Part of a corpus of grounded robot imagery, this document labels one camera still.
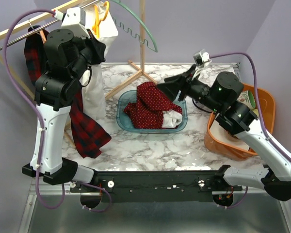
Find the green wire hanger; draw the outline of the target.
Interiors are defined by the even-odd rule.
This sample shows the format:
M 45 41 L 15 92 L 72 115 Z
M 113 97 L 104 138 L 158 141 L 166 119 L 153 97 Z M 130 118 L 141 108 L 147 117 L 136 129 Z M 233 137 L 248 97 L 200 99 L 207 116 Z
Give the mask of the green wire hanger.
M 133 34 L 133 30 L 130 27 L 126 27 L 125 24 L 121 21 L 118 21 L 115 17 L 112 17 L 115 25 L 118 28 L 121 28 L 124 32 L 130 34 L 130 36 L 134 39 L 137 39 L 139 41 L 140 44 L 142 45 L 146 45 L 147 48 L 149 48 L 150 50 L 158 53 L 158 46 L 156 43 L 156 40 L 154 38 L 154 36 L 152 35 L 152 33 L 150 32 L 150 30 L 147 28 L 147 26 L 145 25 L 145 23 L 140 19 L 139 16 L 137 16 L 136 13 L 134 13 L 127 5 L 125 5 L 124 3 L 122 3 L 120 0 L 111 0 L 112 2 L 118 4 L 119 6 L 121 6 L 123 9 L 125 9 L 130 15 L 133 16 L 133 18 L 139 23 L 139 25 L 141 26 L 141 29 L 144 30 L 144 32 L 148 35 L 151 43 L 152 43 L 152 47 L 149 45 L 149 41 L 147 39 L 142 39 L 141 38 L 141 34 L 135 33 Z

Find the wooden hanger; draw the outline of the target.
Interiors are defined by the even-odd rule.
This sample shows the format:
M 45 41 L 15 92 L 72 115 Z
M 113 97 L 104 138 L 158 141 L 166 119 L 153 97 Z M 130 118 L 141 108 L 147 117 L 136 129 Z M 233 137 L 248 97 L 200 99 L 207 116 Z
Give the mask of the wooden hanger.
M 46 37 L 46 34 L 44 33 L 44 30 L 37 31 L 36 29 L 39 27 L 39 25 L 37 27 L 35 27 L 32 25 L 30 20 L 28 20 L 28 22 L 30 25 L 28 32 L 35 32 L 36 34 L 38 34 L 41 37 L 42 43 L 45 44 L 45 42 L 47 41 L 47 37 Z

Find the red plaid shirt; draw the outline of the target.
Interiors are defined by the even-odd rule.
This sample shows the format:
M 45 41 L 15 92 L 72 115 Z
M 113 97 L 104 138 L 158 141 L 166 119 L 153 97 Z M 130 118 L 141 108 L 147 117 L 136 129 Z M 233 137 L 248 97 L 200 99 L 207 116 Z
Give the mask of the red plaid shirt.
M 34 33 L 26 38 L 24 56 L 31 83 L 35 85 L 35 82 L 47 67 L 47 56 L 40 35 Z M 83 158 L 97 158 L 101 155 L 100 148 L 111 140 L 111 136 L 98 122 L 84 112 L 84 100 L 81 90 L 74 96 L 69 115 L 77 152 Z

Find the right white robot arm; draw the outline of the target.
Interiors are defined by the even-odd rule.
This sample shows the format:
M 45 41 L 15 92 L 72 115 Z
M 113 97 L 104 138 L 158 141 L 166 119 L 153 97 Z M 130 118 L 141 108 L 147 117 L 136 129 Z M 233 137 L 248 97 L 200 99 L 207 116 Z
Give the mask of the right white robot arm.
M 290 200 L 291 154 L 263 133 L 262 114 L 256 115 L 237 100 L 244 85 L 234 73 L 220 72 L 212 86 L 208 86 L 194 76 L 195 70 L 192 65 L 186 72 L 166 78 L 157 88 L 171 101 L 189 96 L 213 110 L 219 125 L 245 142 L 266 163 L 264 168 L 255 170 L 222 166 L 212 184 L 218 190 L 229 186 L 258 188 L 277 200 Z

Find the white shirt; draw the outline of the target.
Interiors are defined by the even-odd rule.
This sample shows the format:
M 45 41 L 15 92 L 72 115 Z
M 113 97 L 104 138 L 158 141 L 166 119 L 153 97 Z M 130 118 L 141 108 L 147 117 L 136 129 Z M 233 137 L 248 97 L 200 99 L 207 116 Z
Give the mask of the white shirt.
M 118 36 L 118 30 L 112 19 L 110 11 L 106 19 L 99 26 L 100 38 L 94 34 L 92 27 L 95 23 L 94 5 L 85 8 L 86 21 L 85 27 L 90 29 L 95 38 L 106 45 L 105 55 L 113 41 Z M 106 116 L 106 101 L 103 88 L 103 77 L 101 65 L 92 65 L 91 71 L 85 72 L 82 77 L 82 84 L 85 85 L 82 89 L 83 112 L 93 120 L 101 120 Z

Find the red polka dot skirt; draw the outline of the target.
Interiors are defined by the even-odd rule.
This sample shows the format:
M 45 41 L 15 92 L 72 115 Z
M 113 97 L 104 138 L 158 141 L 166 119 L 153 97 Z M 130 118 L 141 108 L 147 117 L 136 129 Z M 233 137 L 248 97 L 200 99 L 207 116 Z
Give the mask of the red polka dot skirt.
M 153 82 L 136 89 L 136 102 L 124 109 L 137 129 L 174 129 L 183 121 L 182 108 L 170 101 Z

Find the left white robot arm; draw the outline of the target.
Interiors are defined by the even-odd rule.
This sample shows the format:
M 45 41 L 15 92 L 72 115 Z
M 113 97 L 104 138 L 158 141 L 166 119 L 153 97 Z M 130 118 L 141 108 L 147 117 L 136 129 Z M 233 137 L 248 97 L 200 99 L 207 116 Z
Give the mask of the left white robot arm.
M 105 44 L 90 29 L 76 35 L 69 29 L 50 32 L 44 44 L 47 68 L 35 83 L 36 110 L 39 112 L 34 155 L 22 167 L 30 177 L 43 177 L 57 185 L 81 182 L 88 192 L 97 188 L 95 170 L 62 157 L 62 140 L 67 116 L 75 95 L 81 90 L 80 79 L 92 65 L 103 62 Z

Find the yellow plastic hanger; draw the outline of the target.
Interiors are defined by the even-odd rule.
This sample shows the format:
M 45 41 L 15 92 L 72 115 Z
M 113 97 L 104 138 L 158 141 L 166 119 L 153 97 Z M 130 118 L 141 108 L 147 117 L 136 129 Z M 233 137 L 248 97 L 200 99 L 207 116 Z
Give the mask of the yellow plastic hanger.
M 106 19 L 109 12 L 109 7 L 110 7 L 110 3 L 108 1 L 105 1 L 104 3 L 100 2 L 99 4 L 94 5 L 95 23 L 92 27 L 92 30 L 97 38 L 100 38 L 99 26 L 101 22 L 103 22 Z M 102 18 L 100 18 L 99 16 L 100 11 L 104 13 Z

